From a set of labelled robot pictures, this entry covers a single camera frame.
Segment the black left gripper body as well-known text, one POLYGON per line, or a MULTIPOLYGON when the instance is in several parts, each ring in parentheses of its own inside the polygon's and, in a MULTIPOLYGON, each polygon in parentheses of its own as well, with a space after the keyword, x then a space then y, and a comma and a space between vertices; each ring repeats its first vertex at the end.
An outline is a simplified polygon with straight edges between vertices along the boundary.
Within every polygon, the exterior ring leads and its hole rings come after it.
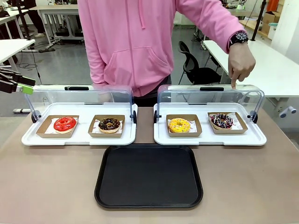
POLYGON ((21 87, 18 87, 20 78, 21 74, 19 72, 0 69, 0 91, 6 93, 20 91, 21 87))

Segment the person's left hand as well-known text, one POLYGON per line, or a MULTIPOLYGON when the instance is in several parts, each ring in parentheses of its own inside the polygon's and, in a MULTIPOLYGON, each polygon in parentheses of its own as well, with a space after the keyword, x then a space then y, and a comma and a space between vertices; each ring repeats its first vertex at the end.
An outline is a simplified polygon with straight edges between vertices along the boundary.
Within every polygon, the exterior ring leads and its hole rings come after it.
POLYGON ((254 69, 256 61, 247 42, 235 43, 229 48, 228 76, 232 89, 236 88, 236 81, 242 82, 254 69))

